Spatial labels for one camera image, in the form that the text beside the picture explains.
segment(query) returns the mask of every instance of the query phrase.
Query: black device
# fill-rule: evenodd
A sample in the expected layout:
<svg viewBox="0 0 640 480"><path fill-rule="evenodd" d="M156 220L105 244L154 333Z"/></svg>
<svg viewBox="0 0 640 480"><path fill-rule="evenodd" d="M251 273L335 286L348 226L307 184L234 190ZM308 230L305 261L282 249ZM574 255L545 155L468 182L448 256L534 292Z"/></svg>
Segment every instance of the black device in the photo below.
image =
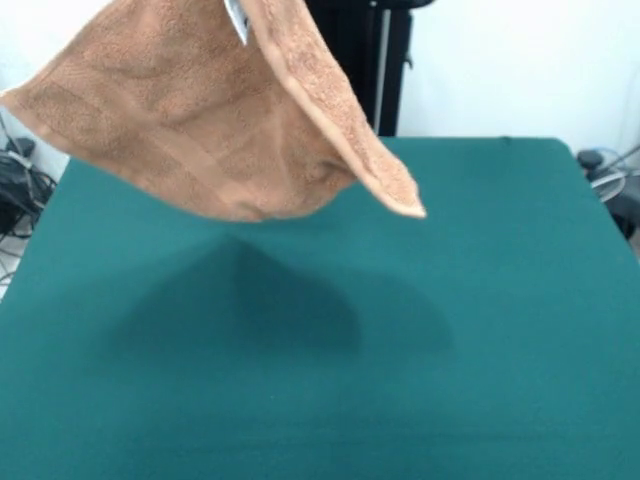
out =
<svg viewBox="0 0 640 480"><path fill-rule="evenodd" d="M613 189L613 194L606 195L603 202L627 240L640 228L640 172L620 168L619 165L639 150L636 147L610 163L605 163L604 156L597 150L583 150L577 156L578 163L592 185L602 183L603 187Z"/></svg>
<svg viewBox="0 0 640 480"><path fill-rule="evenodd" d="M35 146L29 138L9 138L0 149L0 240L19 235L23 219L32 228L53 193L55 182L30 160Z"/></svg>
<svg viewBox="0 0 640 480"><path fill-rule="evenodd" d="M396 135L404 67L411 64L411 11L434 0L306 0L369 124Z"/></svg>

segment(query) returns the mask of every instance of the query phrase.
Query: green felt surface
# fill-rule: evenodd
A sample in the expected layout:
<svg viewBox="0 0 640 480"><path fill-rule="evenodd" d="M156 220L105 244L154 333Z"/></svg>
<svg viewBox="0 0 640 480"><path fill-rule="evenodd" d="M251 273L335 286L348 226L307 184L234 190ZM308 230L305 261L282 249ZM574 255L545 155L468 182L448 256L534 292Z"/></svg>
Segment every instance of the green felt surface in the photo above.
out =
<svg viewBox="0 0 640 480"><path fill-rule="evenodd" d="M566 147L388 144L426 221L72 162L0 308L0 479L638 478L640 269Z"/></svg>

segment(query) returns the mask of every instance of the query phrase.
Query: cable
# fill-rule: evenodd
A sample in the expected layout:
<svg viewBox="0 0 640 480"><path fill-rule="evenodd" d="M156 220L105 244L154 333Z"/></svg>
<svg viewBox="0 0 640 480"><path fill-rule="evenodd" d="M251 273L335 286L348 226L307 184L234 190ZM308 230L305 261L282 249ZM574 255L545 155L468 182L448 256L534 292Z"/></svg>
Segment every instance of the cable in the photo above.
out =
<svg viewBox="0 0 640 480"><path fill-rule="evenodd" d="M613 162L610 162L606 165L601 166L598 170L605 170L607 168L615 167L616 165L619 165L620 163L623 163L625 160L633 157L638 152L640 152L640 144L633 147L627 153L620 155Z"/></svg>

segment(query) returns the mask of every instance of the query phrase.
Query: towel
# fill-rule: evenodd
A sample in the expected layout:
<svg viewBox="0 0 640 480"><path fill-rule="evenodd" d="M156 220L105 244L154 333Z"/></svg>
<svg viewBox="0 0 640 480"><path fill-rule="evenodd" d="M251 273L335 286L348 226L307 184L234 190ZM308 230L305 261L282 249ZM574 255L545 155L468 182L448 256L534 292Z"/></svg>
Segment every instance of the towel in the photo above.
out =
<svg viewBox="0 0 640 480"><path fill-rule="evenodd" d="M115 0L0 95L52 146L198 215L309 215L359 180L424 217L303 0Z"/></svg>

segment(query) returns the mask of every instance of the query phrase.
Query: wire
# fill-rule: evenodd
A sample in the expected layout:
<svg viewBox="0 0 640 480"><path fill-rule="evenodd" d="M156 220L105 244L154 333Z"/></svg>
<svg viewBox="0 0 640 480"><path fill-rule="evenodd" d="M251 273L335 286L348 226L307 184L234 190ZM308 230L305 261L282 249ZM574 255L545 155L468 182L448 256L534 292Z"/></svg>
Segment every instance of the wire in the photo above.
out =
<svg viewBox="0 0 640 480"><path fill-rule="evenodd" d="M638 152L640 152L640 144L636 145L635 147L633 147L627 153L625 153L623 155L620 155L613 162L610 162L607 165L603 165L598 170L605 170L607 168L615 167L616 165L619 165L620 163L624 163L626 160L628 160L629 158L633 157Z"/></svg>
<svg viewBox="0 0 640 480"><path fill-rule="evenodd" d="M0 114L0 128L4 133L4 136L7 137L7 140L9 140L9 143L15 147L15 149L18 151L20 156L22 158L26 158L24 152L22 151L22 147L20 146L20 143L14 140L14 138L9 133L9 130L7 129L7 124L4 123L4 118L2 118L2 114Z"/></svg>

